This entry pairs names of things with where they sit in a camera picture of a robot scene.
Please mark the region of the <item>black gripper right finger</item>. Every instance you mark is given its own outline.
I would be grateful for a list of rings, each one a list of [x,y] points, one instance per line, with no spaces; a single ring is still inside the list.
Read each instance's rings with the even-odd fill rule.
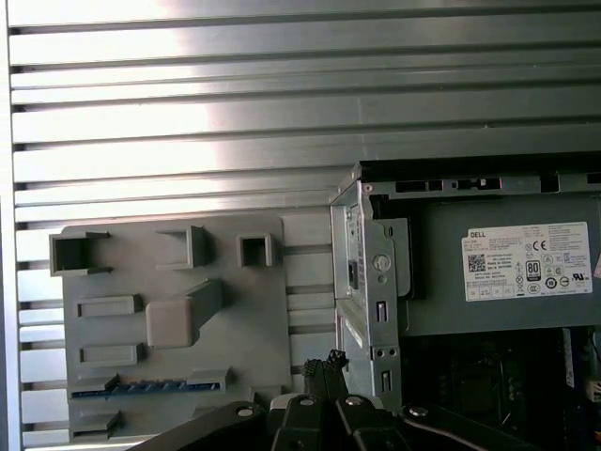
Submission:
[[[529,450],[531,445],[498,429],[436,405],[409,403],[398,413],[377,408],[347,390],[346,354],[331,350],[326,360],[330,394],[353,450]]]

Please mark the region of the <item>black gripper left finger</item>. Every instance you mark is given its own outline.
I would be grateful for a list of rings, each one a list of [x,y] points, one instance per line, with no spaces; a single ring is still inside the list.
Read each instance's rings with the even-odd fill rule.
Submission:
[[[320,450],[327,407],[328,360],[304,364],[304,391],[265,409],[236,401],[154,438],[156,450]]]

